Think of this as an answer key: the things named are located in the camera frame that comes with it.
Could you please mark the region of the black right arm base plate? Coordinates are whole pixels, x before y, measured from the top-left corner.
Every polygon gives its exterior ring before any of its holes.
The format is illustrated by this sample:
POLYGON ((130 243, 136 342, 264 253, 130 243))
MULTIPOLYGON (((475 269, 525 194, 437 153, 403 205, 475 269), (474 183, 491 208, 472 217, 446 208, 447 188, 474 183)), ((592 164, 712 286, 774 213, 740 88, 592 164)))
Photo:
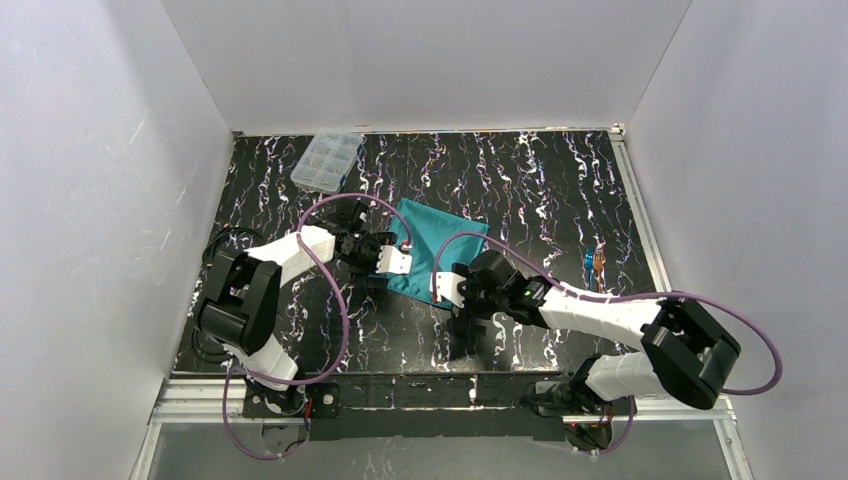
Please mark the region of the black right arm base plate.
POLYGON ((572 386, 569 379, 532 382, 520 396, 519 405, 542 417, 584 415, 599 423, 618 415, 627 418, 636 411, 626 397, 603 400, 582 383, 572 386))

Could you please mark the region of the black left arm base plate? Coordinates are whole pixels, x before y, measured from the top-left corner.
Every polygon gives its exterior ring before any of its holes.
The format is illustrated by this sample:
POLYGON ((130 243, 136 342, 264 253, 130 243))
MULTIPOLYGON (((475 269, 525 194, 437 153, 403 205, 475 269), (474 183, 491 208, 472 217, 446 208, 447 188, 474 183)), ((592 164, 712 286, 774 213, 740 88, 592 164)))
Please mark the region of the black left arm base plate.
POLYGON ((336 418, 341 411, 341 390, 336 383, 289 386, 277 391, 247 378, 245 386, 245 418, 324 419, 336 418))

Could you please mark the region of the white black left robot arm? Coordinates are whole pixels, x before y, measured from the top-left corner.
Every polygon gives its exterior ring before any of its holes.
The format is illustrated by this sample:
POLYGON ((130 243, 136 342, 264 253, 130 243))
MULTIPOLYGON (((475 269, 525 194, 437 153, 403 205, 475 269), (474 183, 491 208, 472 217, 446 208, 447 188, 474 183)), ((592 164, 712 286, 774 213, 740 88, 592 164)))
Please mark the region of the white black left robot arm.
POLYGON ((233 355, 256 383, 277 392, 301 385, 296 362, 274 334, 281 289, 334 260, 362 278, 411 270, 411 240, 369 231, 368 213, 368 203, 354 196, 323 218, 306 218, 278 240, 247 250, 220 249, 195 308, 196 331, 233 355))

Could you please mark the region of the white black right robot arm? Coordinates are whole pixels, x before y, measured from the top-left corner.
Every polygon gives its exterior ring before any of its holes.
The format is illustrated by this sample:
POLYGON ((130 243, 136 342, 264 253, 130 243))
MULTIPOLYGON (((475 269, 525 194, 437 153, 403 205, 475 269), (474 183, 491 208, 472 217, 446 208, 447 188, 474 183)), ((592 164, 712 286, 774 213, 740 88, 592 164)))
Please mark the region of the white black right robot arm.
POLYGON ((669 395, 711 409, 738 360, 738 341, 697 300, 679 292, 631 299, 575 289, 546 275, 525 276, 486 250, 470 264, 432 274, 432 296, 448 301, 469 336, 505 314, 519 324, 618 342, 620 355, 593 355, 565 383, 531 395, 545 409, 590 408, 620 398, 669 395))

